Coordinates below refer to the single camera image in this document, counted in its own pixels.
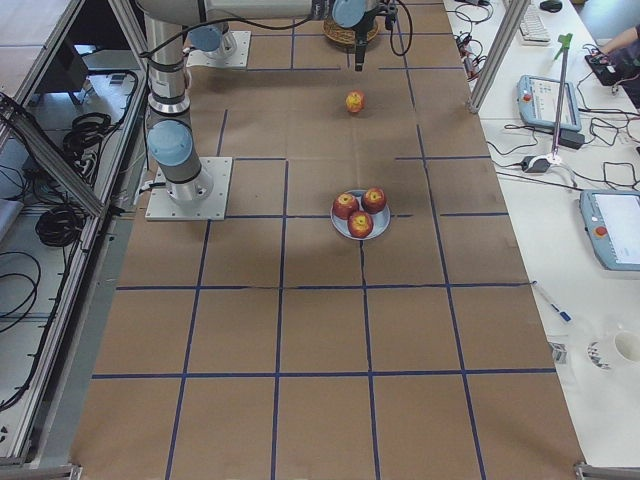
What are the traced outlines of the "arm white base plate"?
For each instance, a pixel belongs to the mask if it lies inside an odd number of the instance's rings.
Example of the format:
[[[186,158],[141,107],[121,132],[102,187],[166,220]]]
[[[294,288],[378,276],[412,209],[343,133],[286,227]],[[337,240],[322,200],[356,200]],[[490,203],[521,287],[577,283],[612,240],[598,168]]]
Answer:
[[[229,30],[220,37],[216,50],[203,51],[193,47],[187,57],[187,67],[214,69],[245,69],[248,64],[251,33]]]
[[[232,157],[201,157],[199,175],[188,183],[169,181],[161,167],[148,200],[149,221],[222,221],[226,217]]]

